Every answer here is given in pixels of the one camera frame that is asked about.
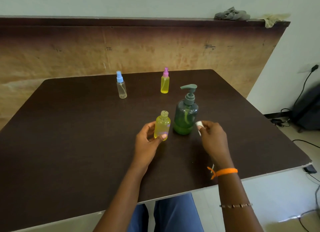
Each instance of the white tiled floor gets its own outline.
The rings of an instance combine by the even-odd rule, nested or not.
[[[280,130],[291,140],[302,139],[320,146],[320,132],[306,131],[297,133],[294,127],[283,127]],[[313,160],[314,167],[320,172],[320,149],[297,141],[296,144]],[[320,174],[314,174],[320,180]],[[257,177],[243,182],[253,209],[266,232],[305,232],[295,215],[315,208],[315,190],[317,185],[302,169],[289,170],[277,174]],[[223,232],[224,224],[218,187],[192,193],[195,205],[205,232]],[[147,202],[149,210],[149,230],[153,231],[153,208],[155,202]],[[93,213],[47,225],[20,230],[29,232],[91,232],[101,217]],[[320,231],[320,219],[315,213],[302,217],[302,223],[310,231]]]

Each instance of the blue jeans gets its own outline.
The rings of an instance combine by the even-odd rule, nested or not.
[[[154,232],[203,232],[191,193],[156,201],[153,215]],[[148,222],[147,207],[137,205],[128,232],[147,232]]]

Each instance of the pink spray nozzle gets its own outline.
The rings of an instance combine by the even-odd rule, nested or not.
[[[165,77],[165,78],[169,77],[169,71],[168,71],[167,67],[164,68],[164,72],[163,72],[162,76]]]

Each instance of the bracelet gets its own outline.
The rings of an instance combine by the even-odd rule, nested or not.
[[[216,176],[222,176],[222,175],[226,175],[226,174],[230,174],[230,173],[238,173],[238,170],[235,168],[221,169],[221,170],[218,170],[217,172],[214,172],[214,170],[211,169],[209,166],[207,168],[208,168],[208,170],[211,171],[211,173],[213,173],[211,180],[213,178],[215,178]]]
[[[220,205],[221,208],[243,208],[252,206],[252,203],[245,203],[245,204],[236,204],[236,205]]]

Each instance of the orange ribbon bracelet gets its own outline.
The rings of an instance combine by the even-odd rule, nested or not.
[[[238,173],[238,170],[235,168],[221,169],[221,170],[218,170],[217,172],[214,172],[214,170],[211,169],[209,166],[207,168],[208,168],[208,170],[212,171],[212,173],[213,173],[211,180],[213,178],[215,178],[216,176],[222,176],[222,175],[231,174],[231,173]]]

